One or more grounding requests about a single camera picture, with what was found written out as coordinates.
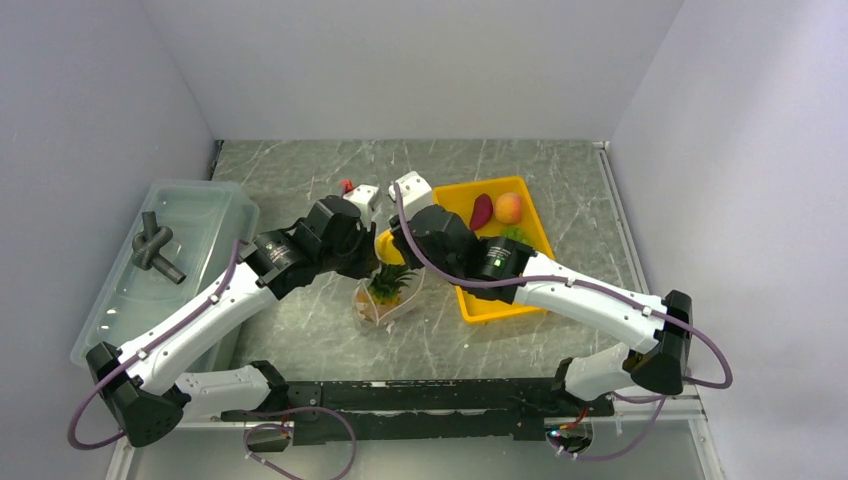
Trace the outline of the yellow toy pear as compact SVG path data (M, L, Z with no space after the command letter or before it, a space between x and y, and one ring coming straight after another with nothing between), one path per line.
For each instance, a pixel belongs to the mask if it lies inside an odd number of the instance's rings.
M405 260L393 243L390 230L384 230L375 238L375 253L378 260L386 265L404 265Z

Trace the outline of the orange toy pineapple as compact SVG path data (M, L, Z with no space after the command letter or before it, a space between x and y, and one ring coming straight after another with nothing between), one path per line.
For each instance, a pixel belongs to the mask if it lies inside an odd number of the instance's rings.
M374 277L357 290L354 302L357 312L364 320L376 323L400 305L401 294L413 277L406 265L382 263Z

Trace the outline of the clear polka-dot zip bag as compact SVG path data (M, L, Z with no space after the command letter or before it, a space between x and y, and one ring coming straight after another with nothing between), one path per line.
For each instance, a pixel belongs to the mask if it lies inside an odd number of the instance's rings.
M363 326L390 329L415 308L424 278L423 270L381 263L371 277L357 283L352 295L354 318Z

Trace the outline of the dark red toy sweet potato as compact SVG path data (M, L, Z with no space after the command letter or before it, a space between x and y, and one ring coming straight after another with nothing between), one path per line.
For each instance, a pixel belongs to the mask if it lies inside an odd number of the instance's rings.
M479 195L473 204L469 228L472 231L482 229L491 221L493 215L494 205L491 197L488 194Z

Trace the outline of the green toy lettuce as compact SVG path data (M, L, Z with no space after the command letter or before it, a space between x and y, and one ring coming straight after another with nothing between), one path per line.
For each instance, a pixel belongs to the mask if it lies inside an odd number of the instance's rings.
M532 241L531 241L530 237L526 234L526 232L522 228L520 228L516 225L510 225L510 226L505 227L501 231L500 235L502 237L514 240L516 242L520 242L520 243L523 243L523 244L526 244L526 245L529 245L529 246L532 245Z

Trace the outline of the toy peach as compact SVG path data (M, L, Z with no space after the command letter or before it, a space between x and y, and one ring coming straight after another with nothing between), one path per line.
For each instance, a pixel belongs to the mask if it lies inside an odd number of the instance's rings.
M518 193L507 192L494 202L494 217L504 225L517 225L522 220L522 198Z

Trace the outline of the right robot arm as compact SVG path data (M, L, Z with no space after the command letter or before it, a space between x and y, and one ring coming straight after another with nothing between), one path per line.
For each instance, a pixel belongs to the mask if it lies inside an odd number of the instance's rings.
M616 339L606 350L561 363L550 391L560 413L574 415L589 401L630 386L682 393L690 338L665 299L597 281L510 238L479 238L439 205L410 219L393 216L390 231L413 269L426 267L476 299L540 308Z

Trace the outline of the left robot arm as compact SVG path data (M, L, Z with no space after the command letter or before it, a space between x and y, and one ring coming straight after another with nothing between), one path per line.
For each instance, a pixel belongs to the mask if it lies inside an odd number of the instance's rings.
M375 192L317 201L293 225L236 241L221 276L147 332L120 346L102 342L86 355L96 395L134 447L150 445L183 419L227 412L279 417L289 386L267 361L235 370L189 367L253 315L324 273L364 279L378 267L372 221Z

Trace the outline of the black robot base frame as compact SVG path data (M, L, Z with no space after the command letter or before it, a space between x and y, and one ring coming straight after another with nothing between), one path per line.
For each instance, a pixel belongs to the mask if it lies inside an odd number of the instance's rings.
M225 422L282 421L296 446L359 441L507 437L542 441L562 423L588 426L614 413L610 399L586 403L562 392L559 378L388 381L273 381L270 399L231 407Z

